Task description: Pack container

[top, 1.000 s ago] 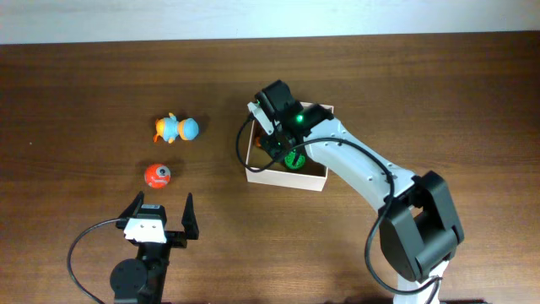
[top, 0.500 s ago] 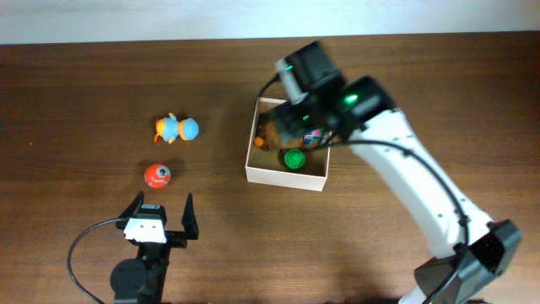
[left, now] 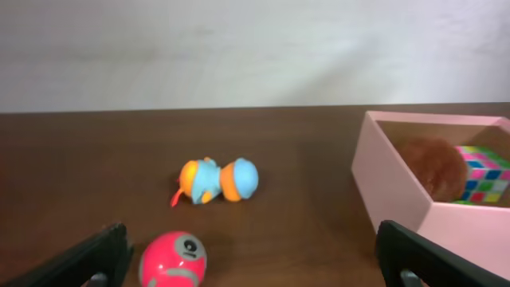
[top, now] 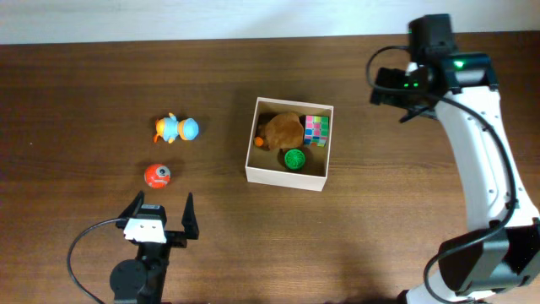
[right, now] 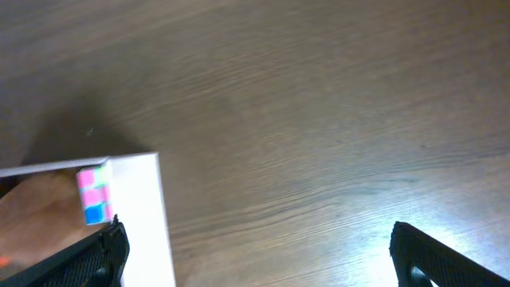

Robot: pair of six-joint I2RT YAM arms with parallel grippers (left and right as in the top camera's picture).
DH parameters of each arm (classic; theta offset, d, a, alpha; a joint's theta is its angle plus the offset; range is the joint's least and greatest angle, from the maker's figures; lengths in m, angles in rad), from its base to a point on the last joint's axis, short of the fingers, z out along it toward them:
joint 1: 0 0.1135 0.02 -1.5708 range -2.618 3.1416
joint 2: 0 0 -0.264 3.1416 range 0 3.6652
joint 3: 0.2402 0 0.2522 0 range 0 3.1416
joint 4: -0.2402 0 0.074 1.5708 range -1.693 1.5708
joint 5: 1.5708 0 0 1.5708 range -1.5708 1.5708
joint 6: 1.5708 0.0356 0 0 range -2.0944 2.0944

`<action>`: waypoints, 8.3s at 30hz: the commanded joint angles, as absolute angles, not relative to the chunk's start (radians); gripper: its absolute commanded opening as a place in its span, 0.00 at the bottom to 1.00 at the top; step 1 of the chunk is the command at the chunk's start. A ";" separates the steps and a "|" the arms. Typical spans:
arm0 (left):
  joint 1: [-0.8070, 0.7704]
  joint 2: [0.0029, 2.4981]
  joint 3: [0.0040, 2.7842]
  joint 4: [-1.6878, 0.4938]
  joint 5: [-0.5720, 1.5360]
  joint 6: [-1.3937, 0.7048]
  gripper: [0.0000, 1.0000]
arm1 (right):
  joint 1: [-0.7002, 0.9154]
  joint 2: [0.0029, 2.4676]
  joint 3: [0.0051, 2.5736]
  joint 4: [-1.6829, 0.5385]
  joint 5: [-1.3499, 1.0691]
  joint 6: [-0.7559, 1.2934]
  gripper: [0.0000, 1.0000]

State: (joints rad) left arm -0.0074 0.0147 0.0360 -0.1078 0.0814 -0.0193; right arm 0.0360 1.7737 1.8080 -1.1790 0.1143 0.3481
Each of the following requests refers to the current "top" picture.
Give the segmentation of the orange and blue duck toy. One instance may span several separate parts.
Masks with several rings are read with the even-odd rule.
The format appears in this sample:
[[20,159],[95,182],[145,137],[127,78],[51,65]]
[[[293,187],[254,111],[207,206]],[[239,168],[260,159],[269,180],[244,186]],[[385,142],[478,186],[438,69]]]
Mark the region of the orange and blue duck toy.
[[153,142],[157,143],[162,138],[166,143],[173,143],[177,138],[185,141],[195,139],[199,134],[199,126],[193,118],[179,121],[173,113],[155,122],[156,134]]

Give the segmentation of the pink cardboard box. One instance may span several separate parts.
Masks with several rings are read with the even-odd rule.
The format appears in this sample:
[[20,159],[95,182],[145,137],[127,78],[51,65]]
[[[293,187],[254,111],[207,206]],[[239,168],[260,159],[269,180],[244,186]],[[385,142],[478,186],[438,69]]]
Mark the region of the pink cardboard box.
[[[283,149],[265,150],[254,145],[257,126],[268,122],[274,116],[294,112],[300,117],[305,131],[306,116],[329,117],[330,134],[325,147],[303,145],[300,149],[305,154],[305,165],[301,170],[292,171],[284,163]],[[280,187],[292,187],[311,191],[321,191],[328,177],[330,150],[332,142],[332,123],[334,108],[291,100],[278,100],[265,97],[256,99],[256,108],[251,125],[251,140],[246,156],[246,177],[248,182]]]

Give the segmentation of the colourful puzzle cube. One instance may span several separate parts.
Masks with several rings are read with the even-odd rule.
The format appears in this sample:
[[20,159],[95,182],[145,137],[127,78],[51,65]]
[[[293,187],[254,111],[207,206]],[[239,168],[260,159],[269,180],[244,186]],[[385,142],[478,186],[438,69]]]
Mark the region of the colourful puzzle cube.
[[304,145],[325,147],[330,134],[329,117],[306,116]]

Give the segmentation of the green round toy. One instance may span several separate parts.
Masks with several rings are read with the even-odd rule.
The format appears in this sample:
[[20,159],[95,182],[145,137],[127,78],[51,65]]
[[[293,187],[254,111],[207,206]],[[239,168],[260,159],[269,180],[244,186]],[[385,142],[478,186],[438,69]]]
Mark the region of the green round toy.
[[306,158],[300,149],[290,149],[285,153],[283,160],[288,169],[298,171],[304,167]]

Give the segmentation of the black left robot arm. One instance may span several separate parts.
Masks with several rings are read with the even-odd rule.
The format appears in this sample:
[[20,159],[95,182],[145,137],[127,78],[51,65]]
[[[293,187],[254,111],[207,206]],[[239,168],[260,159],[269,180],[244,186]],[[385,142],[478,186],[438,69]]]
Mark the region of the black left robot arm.
[[110,275],[110,287],[115,303],[162,302],[165,278],[170,264],[170,251],[185,248],[189,240],[199,237],[193,196],[187,195],[181,218],[182,231],[168,231],[165,208],[158,204],[146,204],[144,192],[121,212],[118,229],[124,238],[138,247],[133,259],[120,262]]

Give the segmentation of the brown plush toy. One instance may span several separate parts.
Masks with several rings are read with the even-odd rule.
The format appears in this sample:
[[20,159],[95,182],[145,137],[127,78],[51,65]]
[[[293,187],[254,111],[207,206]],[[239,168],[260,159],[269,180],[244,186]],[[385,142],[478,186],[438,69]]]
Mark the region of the brown plush toy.
[[253,143],[264,150],[299,148],[304,143],[304,127],[300,117],[294,112],[285,112],[260,123]]

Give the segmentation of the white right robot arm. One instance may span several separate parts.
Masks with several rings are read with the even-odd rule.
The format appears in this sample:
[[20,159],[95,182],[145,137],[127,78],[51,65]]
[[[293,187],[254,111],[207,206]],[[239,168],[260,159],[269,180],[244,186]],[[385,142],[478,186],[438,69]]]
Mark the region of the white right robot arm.
[[423,283],[399,303],[482,303],[539,274],[539,212],[521,185],[500,116],[488,55],[413,51],[405,70],[380,68],[371,103],[438,119],[451,142],[467,203],[465,235],[440,245]]

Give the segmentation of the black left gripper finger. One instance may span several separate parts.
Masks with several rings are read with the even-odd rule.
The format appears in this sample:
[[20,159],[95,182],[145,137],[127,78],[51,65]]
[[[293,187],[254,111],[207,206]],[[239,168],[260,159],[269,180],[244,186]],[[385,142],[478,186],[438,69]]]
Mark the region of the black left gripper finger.
[[135,199],[120,213],[120,219],[129,219],[134,217],[141,205],[144,203],[144,191],[139,191]]
[[181,219],[184,227],[186,239],[197,240],[199,237],[199,227],[195,215],[194,200],[192,193],[189,193],[186,199],[186,205]]

